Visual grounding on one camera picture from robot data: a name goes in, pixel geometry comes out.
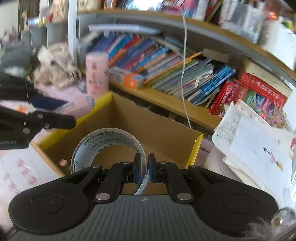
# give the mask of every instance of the pink cylinder container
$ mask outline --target pink cylinder container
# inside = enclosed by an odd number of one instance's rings
[[[109,55],[106,52],[90,52],[85,56],[87,94],[94,99],[108,89]]]

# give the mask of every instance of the clear tape roll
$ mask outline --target clear tape roll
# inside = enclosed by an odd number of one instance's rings
[[[130,133],[117,128],[102,128],[84,137],[75,148],[71,160],[71,173],[90,167],[100,151],[108,146],[126,145],[142,156],[141,179],[134,194],[141,194],[149,179],[149,170],[145,151],[140,142]]]

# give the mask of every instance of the white cord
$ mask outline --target white cord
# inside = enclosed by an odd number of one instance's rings
[[[189,128],[191,128],[189,116],[187,114],[186,106],[185,106],[185,101],[184,101],[184,92],[183,92],[183,76],[185,72],[185,59],[186,59],[186,45],[187,45],[187,24],[184,15],[182,14],[182,20],[183,20],[183,26],[184,26],[184,49],[183,49],[183,71],[181,75],[181,91],[182,91],[182,101],[183,101],[183,107],[185,110],[185,114],[188,120]]]

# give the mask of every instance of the shelf board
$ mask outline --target shelf board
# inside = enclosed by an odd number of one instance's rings
[[[130,21],[130,23],[136,23],[135,21],[155,23],[155,28],[157,28],[156,24],[158,24],[158,26],[171,26],[183,29],[181,16],[170,15],[164,12],[133,11],[120,9],[79,12],[79,15],[91,13],[116,19],[124,19],[125,21]],[[231,33],[228,30],[222,29],[219,26],[207,22],[201,22],[193,19],[186,19],[186,22],[188,31],[209,37],[228,45],[229,47],[231,47],[231,49],[238,50],[239,54],[249,57],[255,63],[267,69],[279,79],[286,79],[288,82],[296,87],[296,73],[293,70],[289,69],[275,56],[262,49],[260,46],[255,45],[247,39]]]
[[[114,82],[110,82],[110,85],[186,118],[183,102],[180,99],[147,86],[134,90]],[[215,129],[220,122],[219,117],[210,115],[209,110],[204,107],[195,106],[187,100],[185,106],[189,119],[209,130]]]

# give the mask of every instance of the gray ribbed surface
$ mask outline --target gray ribbed surface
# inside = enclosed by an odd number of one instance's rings
[[[87,220],[72,230],[50,236],[18,232],[11,241],[235,241],[206,226],[189,205],[168,195],[125,196],[97,205]]]

